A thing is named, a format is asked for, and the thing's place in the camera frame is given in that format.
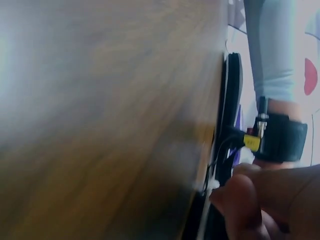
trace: yellow tag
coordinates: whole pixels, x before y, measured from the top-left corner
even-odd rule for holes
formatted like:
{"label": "yellow tag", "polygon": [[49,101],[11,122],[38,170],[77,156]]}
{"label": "yellow tag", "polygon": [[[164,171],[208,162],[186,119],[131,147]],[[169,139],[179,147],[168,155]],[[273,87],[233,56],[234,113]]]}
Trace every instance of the yellow tag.
{"label": "yellow tag", "polygon": [[256,152],[259,150],[260,137],[244,135],[243,143],[248,149],[251,149],[253,152]]}

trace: wooden table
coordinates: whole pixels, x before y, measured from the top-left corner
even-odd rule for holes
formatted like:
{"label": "wooden table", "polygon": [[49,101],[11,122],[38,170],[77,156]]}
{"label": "wooden table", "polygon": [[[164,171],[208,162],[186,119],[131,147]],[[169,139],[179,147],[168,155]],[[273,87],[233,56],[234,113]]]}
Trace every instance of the wooden table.
{"label": "wooden table", "polygon": [[0,3],[0,238],[169,240],[203,182],[225,0]]}

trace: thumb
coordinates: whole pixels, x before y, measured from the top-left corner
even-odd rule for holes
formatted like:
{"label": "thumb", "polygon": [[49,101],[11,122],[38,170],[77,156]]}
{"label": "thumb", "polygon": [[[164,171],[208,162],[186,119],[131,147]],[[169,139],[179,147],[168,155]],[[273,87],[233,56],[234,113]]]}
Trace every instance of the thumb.
{"label": "thumb", "polygon": [[251,179],[261,208],[277,219],[288,222],[291,206],[297,196],[320,173],[320,165],[279,170],[262,170],[240,164],[233,174]]}
{"label": "thumb", "polygon": [[262,221],[255,187],[248,177],[232,177],[225,187],[212,192],[210,200],[224,215],[229,239],[270,239]]}

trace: purple object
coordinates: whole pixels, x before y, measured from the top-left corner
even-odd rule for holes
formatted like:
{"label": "purple object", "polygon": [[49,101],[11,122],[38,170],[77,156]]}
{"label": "purple object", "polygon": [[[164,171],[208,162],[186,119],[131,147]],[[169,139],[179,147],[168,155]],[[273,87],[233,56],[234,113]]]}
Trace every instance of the purple object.
{"label": "purple object", "polygon": [[[236,116],[236,120],[235,120],[234,126],[239,130],[242,130],[244,128],[241,104],[239,104],[238,113],[237,113],[237,116]],[[231,150],[229,155],[231,155],[234,151],[235,151],[234,149]],[[232,165],[233,167],[239,164],[240,156],[241,156],[241,153],[240,153],[240,150],[239,150],[236,153],[235,157],[234,157],[234,161],[233,161],[233,165]]]}

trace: black wrist strap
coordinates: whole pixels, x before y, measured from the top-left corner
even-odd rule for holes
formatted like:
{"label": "black wrist strap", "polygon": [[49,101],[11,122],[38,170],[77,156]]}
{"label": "black wrist strap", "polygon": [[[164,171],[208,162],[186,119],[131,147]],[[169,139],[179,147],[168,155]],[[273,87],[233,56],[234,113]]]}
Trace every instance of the black wrist strap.
{"label": "black wrist strap", "polygon": [[301,159],[308,125],[291,121],[287,115],[268,114],[267,126],[260,147],[254,156],[273,163],[296,162]]}

